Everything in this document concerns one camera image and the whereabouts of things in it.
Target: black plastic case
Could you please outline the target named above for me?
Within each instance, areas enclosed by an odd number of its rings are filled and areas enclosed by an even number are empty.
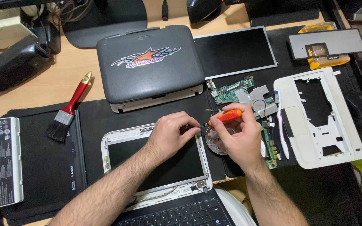
[[[97,43],[104,94],[111,104],[159,97],[205,80],[187,26],[148,28]]]

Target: battery label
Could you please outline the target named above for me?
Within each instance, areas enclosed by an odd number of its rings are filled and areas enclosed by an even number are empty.
[[[15,202],[10,129],[11,119],[0,119],[0,206]]]

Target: screwdriver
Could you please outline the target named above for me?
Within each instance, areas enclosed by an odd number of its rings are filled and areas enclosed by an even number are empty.
[[[242,114],[243,113],[241,112],[241,110],[234,109],[234,110],[227,111],[222,116],[219,116],[217,118],[222,122],[228,122],[228,121],[234,121],[234,120],[238,119],[239,117],[241,117]],[[205,124],[201,125],[200,127],[211,126],[211,125],[212,125],[212,123],[209,120],[208,123],[205,123]]]

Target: alpinestars logo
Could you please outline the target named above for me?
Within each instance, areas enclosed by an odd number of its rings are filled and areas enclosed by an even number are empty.
[[[121,64],[126,64],[125,66],[126,68],[134,68],[145,64],[156,63],[162,61],[165,56],[172,55],[173,53],[177,52],[180,49],[181,47],[174,49],[166,47],[156,50],[152,50],[152,48],[149,48],[143,54],[132,54],[130,56],[123,57],[120,60],[117,60],[114,63],[112,63],[111,66],[114,66],[115,64],[117,66],[120,66]]]

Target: laptop keyboard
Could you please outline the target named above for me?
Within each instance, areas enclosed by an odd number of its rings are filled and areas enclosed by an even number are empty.
[[[116,223],[117,226],[230,226],[216,198]]]

